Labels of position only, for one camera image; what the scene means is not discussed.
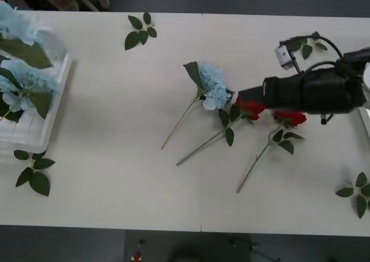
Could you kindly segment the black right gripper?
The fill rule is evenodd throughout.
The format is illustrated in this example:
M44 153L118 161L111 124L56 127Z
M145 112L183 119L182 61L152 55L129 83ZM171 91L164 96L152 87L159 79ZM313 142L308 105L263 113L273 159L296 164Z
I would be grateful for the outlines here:
M267 108L304 112L304 79L304 75L265 78L262 86L238 91L238 96L241 100L262 100Z

